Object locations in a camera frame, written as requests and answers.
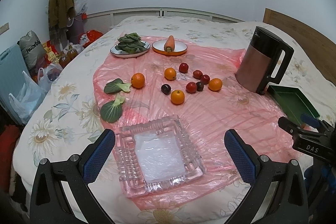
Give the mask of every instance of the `brown jacket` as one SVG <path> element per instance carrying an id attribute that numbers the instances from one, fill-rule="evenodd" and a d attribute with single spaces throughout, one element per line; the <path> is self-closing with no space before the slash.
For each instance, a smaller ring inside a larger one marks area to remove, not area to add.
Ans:
<path id="1" fill-rule="evenodd" d="M 68 18 L 76 16 L 74 0 L 49 0 L 49 24 L 60 29 L 67 26 Z"/>

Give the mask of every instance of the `orange-sided plate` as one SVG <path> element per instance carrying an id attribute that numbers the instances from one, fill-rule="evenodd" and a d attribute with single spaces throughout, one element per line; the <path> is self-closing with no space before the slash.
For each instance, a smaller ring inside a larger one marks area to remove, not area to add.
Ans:
<path id="1" fill-rule="evenodd" d="M 175 40 L 175 49 L 173 52 L 166 52 L 164 50 L 164 45 L 167 42 L 167 40 L 159 40 L 153 43 L 152 47 L 154 52 L 167 55 L 167 56 L 178 56 L 182 55 L 187 51 L 187 45 L 184 44 L 183 42 L 176 41 Z"/>

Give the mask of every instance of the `pink plastic sheet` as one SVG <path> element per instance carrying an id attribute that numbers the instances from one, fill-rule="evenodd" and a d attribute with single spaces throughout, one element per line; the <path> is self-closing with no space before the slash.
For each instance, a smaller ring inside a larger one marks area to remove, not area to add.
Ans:
<path id="1" fill-rule="evenodd" d="M 152 44 L 163 37 L 143 37 Z M 146 85 L 141 90 L 133 89 L 122 93 L 127 99 L 123 105 L 123 115 L 115 123 L 102 121 L 104 128 L 134 125 L 177 114 L 187 125 L 191 141 L 196 145 L 207 168 L 207 173 L 199 180 L 176 189 L 133 198 L 141 209 L 173 208 L 221 189 L 239 178 L 239 173 L 225 149 L 223 138 L 228 129 L 234 128 L 242 139 L 252 145 L 258 154 L 266 154 L 273 161 L 288 162 L 297 156 L 291 148 L 291 136 L 277 126 L 278 118 L 284 116 L 280 108 L 268 95 L 260 96 L 239 85 L 234 73 L 237 71 L 245 50 L 201 47 L 192 42 L 180 40 L 188 45 L 186 54 L 166 57 L 148 53 L 130 59 L 109 55 L 93 77 L 95 99 L 100 108 L 114 100 L 115 95 L 104 93 L 105 85 L 121 78 L 130 82 L 133 74 L 140 72 L 146 77 Z M 186 62 L 189 72 L 181 74 L 179 65 Z M 164 70 L 172 67 L 177 71 L 177 80 L 164 78 Z M 201 70 L 211 79 L 220 78 L 223 87 L 212 92 L 205 86 L 204 91 L 195 94 L 185 92 L 185 102 L 173 105 L 170 96 L 161 92 L 163 84 L 169 84 L 172 91 L 185 91 L 188 82 L 197 82 L 193 71 Z"/>

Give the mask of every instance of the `kettle handle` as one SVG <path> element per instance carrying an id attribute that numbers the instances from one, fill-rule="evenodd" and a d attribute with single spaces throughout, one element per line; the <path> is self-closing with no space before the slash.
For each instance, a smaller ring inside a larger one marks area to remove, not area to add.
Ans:
<path id="1" fill-rule="evenodd" d="M 287 67 L 289 65 L 289 63 L 291 62 L 292 56 L 294 54 L 294 49 L 288 45 L 287 43 L 285 43 L 284 41 L 281 41 L 278 45 L 278 49 L 279 50 L 283 50 L 285 52 L 285 56 L 283 57 L 282 63 L 280 65 L 280 68 L 276 74 L 275 77 L 272 77 L 272 75 L 268 75 L 268 81 L 272 82 L 274 84 L 280 84 L 280 81 L 282 79 L 282 77 L 284 76 Z"/>

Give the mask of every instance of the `light switch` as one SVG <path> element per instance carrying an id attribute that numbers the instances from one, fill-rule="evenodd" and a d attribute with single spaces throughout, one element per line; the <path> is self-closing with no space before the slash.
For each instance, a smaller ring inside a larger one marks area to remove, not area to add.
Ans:
<path id="1" fill-rule="evenodd" d="M 5 25 L 0 27 L 0 35 L 3 34 L 5 31 L 9 30 L 9 23 L 7 22 Z"/>

